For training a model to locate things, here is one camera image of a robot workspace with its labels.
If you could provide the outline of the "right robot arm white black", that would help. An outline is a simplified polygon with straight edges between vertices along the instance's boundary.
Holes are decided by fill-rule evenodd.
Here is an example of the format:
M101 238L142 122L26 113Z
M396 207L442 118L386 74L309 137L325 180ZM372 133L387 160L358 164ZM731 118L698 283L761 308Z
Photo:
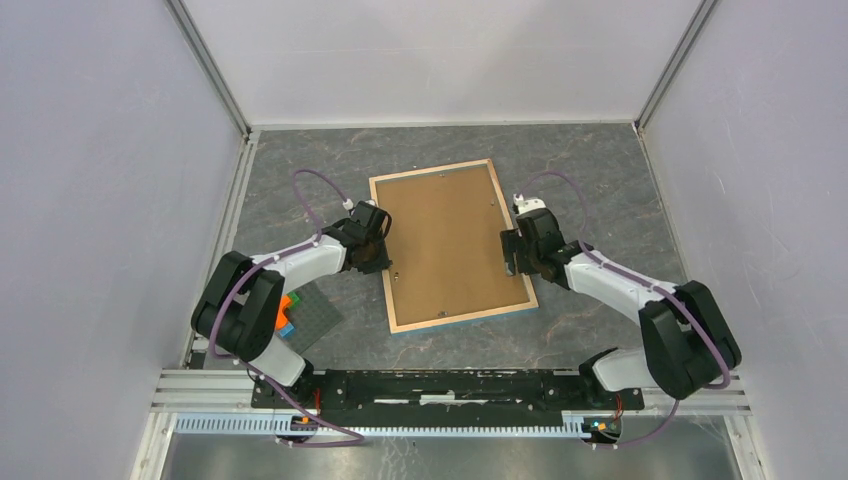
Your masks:
M501 232L506 272L538 275L589 296L640 329L641 347L613 348L580 366L580 400L602 408L619 391L658 388L675 400L721 389L741 350L710 289L698 281L659 281L623 267L580 240L568 242L540 200L514 206L516 226Z

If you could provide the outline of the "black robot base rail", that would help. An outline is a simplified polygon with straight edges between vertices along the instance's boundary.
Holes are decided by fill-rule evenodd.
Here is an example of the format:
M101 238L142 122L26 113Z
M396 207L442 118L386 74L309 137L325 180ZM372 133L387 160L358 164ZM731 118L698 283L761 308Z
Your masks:
M287 392L343 427L553 427L566 411L645 407L640 389L608 392L575 370L325 370Z

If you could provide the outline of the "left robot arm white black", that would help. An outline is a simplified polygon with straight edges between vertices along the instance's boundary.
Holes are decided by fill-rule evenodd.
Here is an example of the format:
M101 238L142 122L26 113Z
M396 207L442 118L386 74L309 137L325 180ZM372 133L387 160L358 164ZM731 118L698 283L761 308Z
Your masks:
M258 369L276 381L275 392L288 406L306 405L314 394L314 381L304 374L309 362L275 329L282 299L325 276L388 269L391 226L387 211L360 201L346 217L286 249L252 257L224 254L194 308L192 330L209 341L210 355Z

